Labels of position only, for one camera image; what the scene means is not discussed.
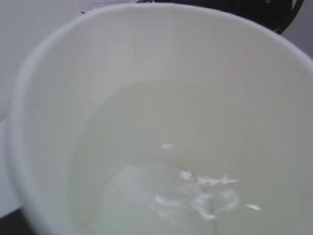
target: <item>white paper cup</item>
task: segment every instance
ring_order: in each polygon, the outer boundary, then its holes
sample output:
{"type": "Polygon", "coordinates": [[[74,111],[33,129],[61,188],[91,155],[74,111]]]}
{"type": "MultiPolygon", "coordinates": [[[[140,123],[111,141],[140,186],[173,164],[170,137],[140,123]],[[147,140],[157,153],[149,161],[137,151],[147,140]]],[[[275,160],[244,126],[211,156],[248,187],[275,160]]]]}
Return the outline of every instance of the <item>white paper cup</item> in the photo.
{"type": "MultiPolygon", "coordinates": [[[[250,124],[276,160],[260,165],[260,172],[276,168],[299,220],[312,220],[312,78],[312,61],[294,45],[227,13],[174,4],[92,11],[48,37],[19,73],[7,139],[24,212],[39,234],[77,234],[67,177],[86,122],[119,89],[166,79],[200,84],[231,105],[248,105],[256,117],[250,124]]],[[[249,161],[239,161],[249,169],[249,161]]],[[[222,163],[216,158],[214,164],[222,163]]]]}

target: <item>white residue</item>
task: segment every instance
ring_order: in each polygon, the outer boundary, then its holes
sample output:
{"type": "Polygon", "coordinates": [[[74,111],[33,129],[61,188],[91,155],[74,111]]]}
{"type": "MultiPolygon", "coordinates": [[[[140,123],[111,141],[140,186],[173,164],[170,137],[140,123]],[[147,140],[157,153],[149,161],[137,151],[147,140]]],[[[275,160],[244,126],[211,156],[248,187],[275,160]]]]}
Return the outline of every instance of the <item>white residue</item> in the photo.
{"type": "Polygon", "coordinates": [[[253,204],[245,204],[245,207],[251,208],[251,209],[256,210],[256,211],[261,210],[261,208],[258,205],[253,205],[253,204]]]}
{"type": "Polygon", "coordinates": [[[217,219],[222,212],[231,212],[240,204],[239,194],[227,184],[238,183],[224,175],[220,179],[195,176],[191,171],[179,172],[183,184],[168,192],[176,195],[169,198],[157,195],[152,202],[152,209],[162,217],[176,216],[183,211],[197,212],[203,220],[217,219]]]}

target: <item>dark object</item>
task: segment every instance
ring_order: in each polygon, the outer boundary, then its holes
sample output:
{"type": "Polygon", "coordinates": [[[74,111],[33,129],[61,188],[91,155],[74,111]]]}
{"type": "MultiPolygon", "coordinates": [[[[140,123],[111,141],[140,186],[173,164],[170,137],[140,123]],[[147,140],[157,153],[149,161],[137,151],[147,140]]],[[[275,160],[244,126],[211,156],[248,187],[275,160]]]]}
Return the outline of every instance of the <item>dark object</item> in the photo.
{"type": "Polygon", "coordinates": [[[303,0],[297,0],[294,8],[292,0],[155,0],[155,2],[173,2],[226,11],[282,33],[295,18],[303,0]]]}
{"type": "Polygon", "coordinates": [[[14,211],[0,219],[1,235],[35,235],[21,210],[14,211]]]}

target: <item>cloudy water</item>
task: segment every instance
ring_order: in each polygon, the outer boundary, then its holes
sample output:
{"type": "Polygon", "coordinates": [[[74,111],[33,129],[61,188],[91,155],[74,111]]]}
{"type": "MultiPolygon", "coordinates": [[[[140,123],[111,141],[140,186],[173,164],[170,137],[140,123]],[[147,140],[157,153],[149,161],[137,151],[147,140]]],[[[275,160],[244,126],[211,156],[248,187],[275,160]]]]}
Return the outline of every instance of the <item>cloudy water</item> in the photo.
{"type": "Polygon", "coordinates": [[[308,235],[253,107],[182,82],[142,82],[96,110],[71,159],[82,235],[308,235]]]}

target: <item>cup rim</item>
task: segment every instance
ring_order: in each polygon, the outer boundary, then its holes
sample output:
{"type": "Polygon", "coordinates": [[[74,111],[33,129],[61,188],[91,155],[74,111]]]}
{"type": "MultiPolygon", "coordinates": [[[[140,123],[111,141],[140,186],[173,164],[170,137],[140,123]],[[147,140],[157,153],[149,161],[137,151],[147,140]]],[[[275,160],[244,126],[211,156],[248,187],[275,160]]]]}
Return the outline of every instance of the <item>cup rim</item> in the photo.
{"type": "Polygon", "coordinates": [[[129,3],[112,5],[93,10],[88,14],[82,15],[72,20],[70,23],[57,29],[50,36],[44,39],[43,42],[41,42],[24,61],[17,76],[13,90],[11,109],[8,117],[6,131],[8,135],[8,143],[6,146],[8,153],[9,172],[19,200],[22,203],[24,214],[36,231],[45,235],[71,235],[73,233],[72,231],[74,231],[71,226],[64,228],[57,221],[55,221],[53,215],[45,206],[40,191],[33,181],[33,176],[27,162],[27,156],[25,154],[25,141],[22,138],[22,136],[24,136],[22,124],[23,113],[25,109],[24,97],[26,96],[27,91],[30,89],[30,83],[37,68],[37,64],[46,56],[49,49],[58,43],[61,38],[66,37],[66,35],[73,29],[79,27],[80,25],[98,15],[106,14],[108,12],[118,12],[138,8],[164,9],[169,7],[188,11],[190,13],[205,13],[211,16],[223,17],[230,21],[236,21],[248,28],[256,29],[266,35],[270,40],[282,44],[286,50],[289,50],[293,55],[295,55],[295,57],[297,57],[297,59],[299,59],[308,70],[311,70],[313,74],[313,62],[310,57],[287,39],[275,34],[274,32],[255,22],[218,10],[172,3],[129,3]]]}

